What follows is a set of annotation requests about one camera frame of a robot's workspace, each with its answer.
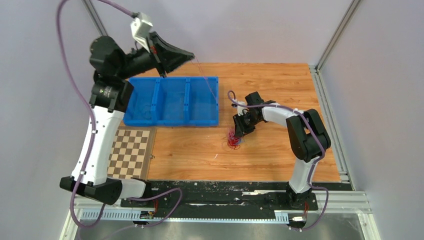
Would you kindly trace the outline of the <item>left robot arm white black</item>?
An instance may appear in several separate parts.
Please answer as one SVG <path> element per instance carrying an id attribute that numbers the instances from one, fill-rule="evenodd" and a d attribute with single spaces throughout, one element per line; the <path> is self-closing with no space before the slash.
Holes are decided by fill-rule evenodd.
<path id="1" fill-rule="evenodd" d="M 129 78 L 152 69 L 165 77 L 195 55 L 167 43 L 156 32 L 149 33 L 146 40 L 145 47 L 129 53 L 110 36 L 100 36 L 90 45 L 94 84 L 86 102 L 88 128 L 74 170 L 59 182 L 60 188 L 72 196 L 80 195 L 105 205 L 133 199 L 140 207 L 147 207 L 153 201 L 145 180 L 108 176 L 112 145 L 134 90 Z"/>

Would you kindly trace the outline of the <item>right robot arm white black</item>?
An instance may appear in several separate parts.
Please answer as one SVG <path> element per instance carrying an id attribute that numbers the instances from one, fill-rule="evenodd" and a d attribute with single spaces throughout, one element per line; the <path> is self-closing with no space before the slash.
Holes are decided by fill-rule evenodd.
<path id="1" fill-rule="evenodd" d="M 260 122 L 272 122 L 287 129 L 295 164 L 285 201 L 290 208 L 298 209 L 314 189 L 311 181 L 316 165 L 331 146 L 331 139 L 318 111 L 298 110 L 273 100 L 264 101 L 257 91 L 248 94 L 244 101 L 237 100 L 232 90 L 227 92 L 227 97 L 237 109 L 232 117 L 236 138 L 252 133 Z"/>

